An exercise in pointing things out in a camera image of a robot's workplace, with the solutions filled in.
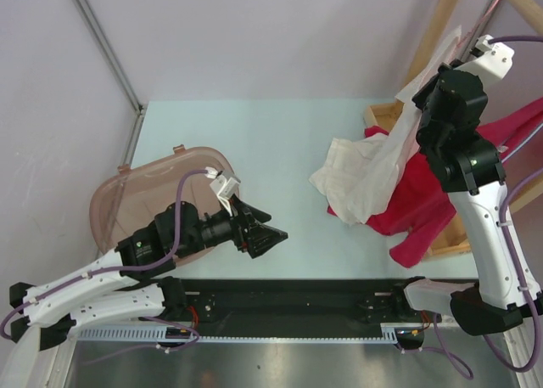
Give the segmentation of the pink wire hanger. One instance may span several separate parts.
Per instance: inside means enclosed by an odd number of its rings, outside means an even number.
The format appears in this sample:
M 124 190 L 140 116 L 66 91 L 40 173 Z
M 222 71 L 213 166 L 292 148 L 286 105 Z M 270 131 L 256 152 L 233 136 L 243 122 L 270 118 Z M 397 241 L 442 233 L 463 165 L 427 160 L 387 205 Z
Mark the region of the pink wire hanger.
M 483 27 L 484 24 L 490 19 L 490 16 L 493 14 L 499 2 L 500 0 L 489 0 L 489 4 L 487 5 L 487 8 L 484 10 L 483 14 L 479 17 L 469 32 L 460 39 L 456 45 L 456 48 L 463 47 L 472 37 L 475 36 L 477 30 Z

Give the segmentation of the white t shirt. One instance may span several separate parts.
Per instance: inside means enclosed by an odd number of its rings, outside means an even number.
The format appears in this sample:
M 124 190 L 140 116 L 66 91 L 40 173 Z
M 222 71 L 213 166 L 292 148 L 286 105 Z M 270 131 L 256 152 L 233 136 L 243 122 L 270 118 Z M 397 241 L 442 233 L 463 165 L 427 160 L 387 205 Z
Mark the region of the white t shirt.
M 342 222 L 365 223 L 386 211 L 407 161 L 419 149 L 415 135 L 421 112 L 411 99 L 437 73 L 439 65 L 454 59 L 461 37 L 458 26 L 445 37 L 428 65 L 395 95 L 404 106 L 389 134 L 355 142 L 333 139 L 323 166 L 309 181 Z

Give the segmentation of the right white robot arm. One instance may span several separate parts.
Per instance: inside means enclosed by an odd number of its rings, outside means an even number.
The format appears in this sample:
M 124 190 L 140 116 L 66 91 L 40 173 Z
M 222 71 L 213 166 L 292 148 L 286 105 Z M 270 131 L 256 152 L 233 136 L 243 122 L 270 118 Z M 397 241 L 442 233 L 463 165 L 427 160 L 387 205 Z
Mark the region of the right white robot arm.
M 421 311 L 445 314 L 472 336 L 502 333 L 537 318 L 542 290 L 512 223 L 505 169 L 496 146 L 477 131 L 488 103 L 482 72 L 458 60 L 442 64 L 412 101 L 422 112 L 420 152 L 462 219 L 478 280 L 417 278 L 393 297 L 392 313 L 401 321 Z

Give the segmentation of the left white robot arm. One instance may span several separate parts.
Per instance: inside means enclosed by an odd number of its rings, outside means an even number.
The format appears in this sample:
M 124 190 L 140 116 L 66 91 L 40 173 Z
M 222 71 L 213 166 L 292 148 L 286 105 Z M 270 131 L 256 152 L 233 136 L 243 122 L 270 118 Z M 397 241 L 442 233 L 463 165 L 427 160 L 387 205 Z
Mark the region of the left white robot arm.
M 13 308 L 1 322 L 1 336 L 17 342 L 32 327 L 39 348 L 53 348 L 83 329 L 128 318 L 176 320 L 188 309 L 178 278 L 169 276 L 182 258 L 231 242 L 257 258 L 287 239 L 268 226 L 271 215 L 237 196 L 213 215 L 200 216 L 176 201 L 146 227 L 123 239 L 87 266 L 49 284 L 19 282 L 9 289 Z

